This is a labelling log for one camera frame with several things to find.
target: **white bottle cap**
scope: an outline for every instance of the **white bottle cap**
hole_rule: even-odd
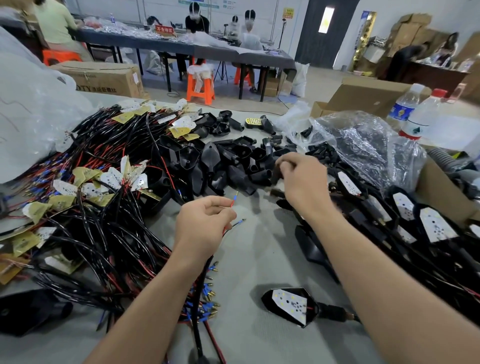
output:
[[[419,94],[420,92],[423,91],[424,88],[425,88],[424,85],[421,85],[421,84],[413,84],[413,85],[410,87],[410,91],[416,92],[417,94]]]

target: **person in black shirt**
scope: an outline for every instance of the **person in black shirt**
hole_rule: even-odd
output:
[[[200,15],[200,6],[198,3],[192,2],[189,10],[190,15],[185,18],[185,28],[187,29],[187,33],[205,32],[208,34],[210,22],[203,15]],[[185,63],[187,56],[184,54],[176,54],[176,56],[179,73],[187,78],[187,65]],[[200,65],[203,61],[203,59],[197,59],[196,64]]]
[[[425,42],[419,46],[407,46],[397,51],[392,58],[390,67],[388,67],[386,81],[395,82],[402,74],[408,62],[423,55],[430,48],[430,42]]]

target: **woman in yellow-green shirt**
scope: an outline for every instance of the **woman in yellow-green shirt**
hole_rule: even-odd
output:
[[[78,53],[83,61],[93,61],[88,50],[68,34],[68,29],[75,30],[78,24],[65,5],[57,0],[34,0],[34,4],[35,16],[50,49],[69,50]]]

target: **left hand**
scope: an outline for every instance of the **left hand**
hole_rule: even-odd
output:
[[[173,255],[203,265],[222,242],[223,230],[237,217],[232,200],[207,196],[182,206],[175,227]]]

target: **red bottle cap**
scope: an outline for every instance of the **red bottle cap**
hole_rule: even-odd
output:
[[[445,97],[447,94],[447,90],[442,90],[441,88],[436,88],[432,91],[432,96],[433,97]]]

